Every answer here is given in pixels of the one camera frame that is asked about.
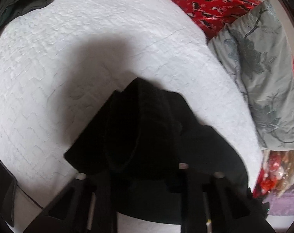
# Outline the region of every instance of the black plastic part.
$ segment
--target black plastic part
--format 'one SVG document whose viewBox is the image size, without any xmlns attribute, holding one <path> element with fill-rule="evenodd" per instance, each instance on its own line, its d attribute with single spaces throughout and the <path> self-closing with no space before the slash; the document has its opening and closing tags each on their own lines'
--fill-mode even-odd
<svg viewBox="0 0 294 233">
<path fill-rule="evenodd" d="M 17 180 L 0 161 L 0 215 L 14 227 L 13 209 Z"/>
</svg>

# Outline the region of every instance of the floral pillow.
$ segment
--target floral pillow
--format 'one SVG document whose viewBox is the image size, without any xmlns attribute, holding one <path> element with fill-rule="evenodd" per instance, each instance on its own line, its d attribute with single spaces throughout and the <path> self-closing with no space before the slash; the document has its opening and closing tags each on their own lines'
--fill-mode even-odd
<svg viewBox="0 0 294 233">
<path fill-rule="evenodd" d="M 248 103 L 262 148 L 294 149 L 294 70 L 282 23 L 269 0 L 209 42 Z"/>
</svg>

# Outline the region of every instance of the white quilt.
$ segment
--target white quilt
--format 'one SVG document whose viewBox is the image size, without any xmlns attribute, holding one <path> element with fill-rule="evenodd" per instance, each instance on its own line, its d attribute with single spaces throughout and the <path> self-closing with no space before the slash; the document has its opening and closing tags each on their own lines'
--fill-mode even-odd
<svg viewBox="0 0 294 233">
<path fill-rule="evenodd" d="M 240 154 L 253 188 L 262 157 L 255 128 L 205 41 L 170 0 L 55 0 L 16 18 L 0 38 L 0 159 L 45 206 L 76 172 L 64 152 L 113 90 L 140 76 L 183 94 Z M 39 211 L 18 190 L 14 230 Z"/>
</svg>

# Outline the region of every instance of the mattress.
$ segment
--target mattress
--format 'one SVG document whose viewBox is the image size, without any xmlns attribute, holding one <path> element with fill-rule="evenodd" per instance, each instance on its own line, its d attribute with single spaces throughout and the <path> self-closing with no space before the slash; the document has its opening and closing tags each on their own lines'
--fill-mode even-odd
<svg viewBox="0 0 294 233">
<path fill-rule="evenodd" d="M 64 152 L 113 90 L 138 76 L 180 92 L 235 148 L 255 186 L 262 155 L 247 105 L 202 30 L 177 5 L 55 0 L 14 19 L 0 37 L 0 159 L 41 206 L 76 173 Z M 14 231 L 39 212 L 18 191 Z"/>
</svg>

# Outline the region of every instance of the pillow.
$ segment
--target pillow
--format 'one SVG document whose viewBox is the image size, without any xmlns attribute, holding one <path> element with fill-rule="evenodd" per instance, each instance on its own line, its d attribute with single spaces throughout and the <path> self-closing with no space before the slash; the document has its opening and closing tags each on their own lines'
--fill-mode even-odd
<svg viewBox="0 0 294 233">
<path fill-rule="evenodd" d="M 259 145 L 274 151 L 294 149 L 292 55 L 270 1 L 226 24 L 209 48 L 249 104 Z"/>
</svg>

